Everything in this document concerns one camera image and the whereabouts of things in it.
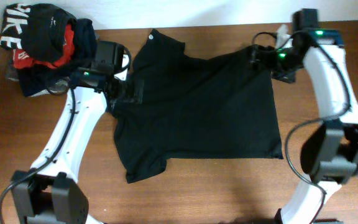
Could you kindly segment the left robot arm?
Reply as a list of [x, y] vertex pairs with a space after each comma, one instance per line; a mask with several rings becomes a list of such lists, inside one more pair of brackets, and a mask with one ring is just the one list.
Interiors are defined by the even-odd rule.
[[17, 170], [0, 196], [11, 193], [20, 223], [97, 223], [78, 186], [86, 147], [100, 117], [117, 102], [141, 103], [144, 83], [127, 80], [127, 47], [100, 40], [94, 57], [72, 61], [64, 109], [40, 156]]

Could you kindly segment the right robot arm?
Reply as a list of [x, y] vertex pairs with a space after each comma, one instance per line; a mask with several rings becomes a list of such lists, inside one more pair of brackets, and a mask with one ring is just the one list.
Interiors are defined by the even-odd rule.
[[307, 8], [292, 15], [291, 27], [281, 26], [272, 36], [274, 47], [252, 46], [250, 66], [285, 83], [294, 83], [296, 72], [305, 69], [319, 110], [318, 128], [301, 148], [299, 184], [273, 222], [318, 223], [324, 204], [358, 175], [358, 102], [344, 41], [338, 30], [319, 25], [316, 9]]

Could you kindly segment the black t-shirt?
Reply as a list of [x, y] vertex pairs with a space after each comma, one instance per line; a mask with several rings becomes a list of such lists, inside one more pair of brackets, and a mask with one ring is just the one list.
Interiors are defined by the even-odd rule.
[[272, 81], [249, 65], [252, 47], [210, 59], [152, 30], [129, 80], [139, 104], [116, 102], [114, 143], [128, 183], [165, 171], [174, 159], [281, 159]]

